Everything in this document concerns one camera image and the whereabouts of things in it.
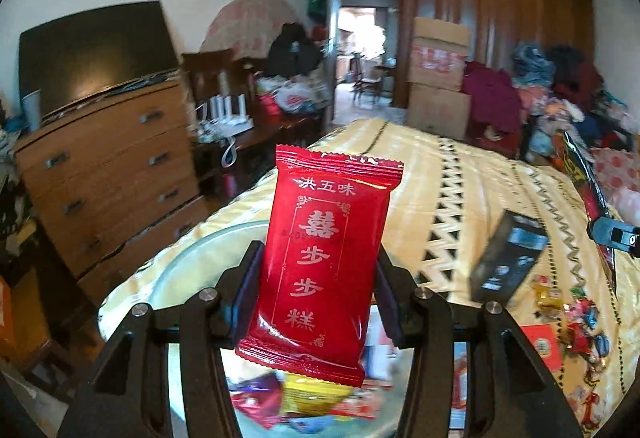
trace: black package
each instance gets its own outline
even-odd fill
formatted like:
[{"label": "black package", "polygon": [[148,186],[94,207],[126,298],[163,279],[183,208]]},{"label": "black package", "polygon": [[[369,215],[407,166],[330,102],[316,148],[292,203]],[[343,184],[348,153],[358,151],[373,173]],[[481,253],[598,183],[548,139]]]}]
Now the black package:
[{"label": "black package", "polygon": [[480,262],[471,272],[471,299],[506,305],[548,241],[546,230],[537,219],[504,211]]}]

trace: drawer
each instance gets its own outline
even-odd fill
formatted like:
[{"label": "drawer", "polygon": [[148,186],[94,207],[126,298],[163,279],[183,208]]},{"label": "drawer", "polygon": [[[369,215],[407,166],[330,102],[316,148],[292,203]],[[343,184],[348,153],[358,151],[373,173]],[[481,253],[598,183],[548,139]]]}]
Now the drawer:
[{"label": "drawer", "polygon": [[120,253],[96,265],[78,281],[78,284],[86,296],[96,306],[100,306],[117,285],[127,280],[163,248],[205,220],[208,215],[209,211],[202,196],[194,199],[154,227],[131,239]]},{"label": "drawer", "polygon": [[168,212],[194,198],[199,193],[198,183],[193,175],[172,182],[158,193],[154,187],[140,192],[135,201],[128,202],[127,214],[114,225],[88,224],[82,233],[53,230],[54,236],[47,234],[65,261],[66,267],[75,277],[82,275],[89,267],[116,250],[127,239],[144,230]]},{"label": "drawer", "polygon": [[16,153],[31,198],[112,159],[127,147],[186,128],[179,86],[132,98],[50,132]]},{"label": "drawer", "polygon": [[141,197],[167,193],[172,183],[193,176],[186,132],[173,129],[130,147],[116,159],[66,180],[33,204],[49,237],[81,237],[95,227],[112,227]]}]

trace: cardboard box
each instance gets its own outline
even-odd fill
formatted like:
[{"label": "cardboard box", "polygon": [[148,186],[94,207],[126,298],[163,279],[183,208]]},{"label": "cardboard box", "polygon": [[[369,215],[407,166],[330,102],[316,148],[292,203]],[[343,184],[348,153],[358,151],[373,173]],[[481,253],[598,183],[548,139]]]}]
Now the cardboard box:
[{"label": "cardboard box", "polygon": [[461,92],[414,84],[406,124],[454,140],[465,138],[471,97]]},{"label": "cardboard box", "polygon": [[11,359],[15,353],[14,318],[11,290],[0,277],[0,357]]},{"label": "cardboard box", "polygon": [[409,82],[459,91],[470,44],[466,26],[416,17]]},{"label": "cardboard box", "polygon": [[537,219],[504,211],[469,277],[471,299],[506,306],[545,249],[549,237]]}]

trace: metal screw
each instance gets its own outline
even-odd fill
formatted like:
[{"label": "metal screw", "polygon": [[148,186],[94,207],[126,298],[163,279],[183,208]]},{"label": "metal screw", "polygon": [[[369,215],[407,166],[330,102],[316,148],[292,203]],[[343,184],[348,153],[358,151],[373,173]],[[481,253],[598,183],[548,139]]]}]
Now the metal screw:
[{"label": "metal screw", "polygon": [[414,295],[418,297],[418,299],[427,300],[433,297],[433,291],[429,290],[426,286],[418,286],[418,288],[414,290]]},{"label": "metal screw", "polygon": [[496,301],[489,301],[484,308],[491,313],[491,315],[502,313],[502,306],[500,306],[500,303],[497,303]]},{"label": "metal screw", "polygon": [[138,303],[131,309],[131,313],[134,317],[142,317],[149,311],[149,306],[144,303]]},{"label": "metal screw", "polygon": [[204,290],[200,290],[198,297],[203,301],[209,302],[215,299],[218,296],[218,292],[215,288],[205,288]]}]

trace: flat screen tv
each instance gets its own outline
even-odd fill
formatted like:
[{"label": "flat screen tv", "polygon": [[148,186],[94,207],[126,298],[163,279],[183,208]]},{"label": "flat screen tv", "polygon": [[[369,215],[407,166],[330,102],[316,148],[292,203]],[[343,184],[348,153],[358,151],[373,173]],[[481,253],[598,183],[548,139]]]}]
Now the flat screen tv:
[{"label": "flat screen tv", "polygon": [[42,117],[178,67],[159,1],[107,6],[20,34],[20,96],[40,90]]}]

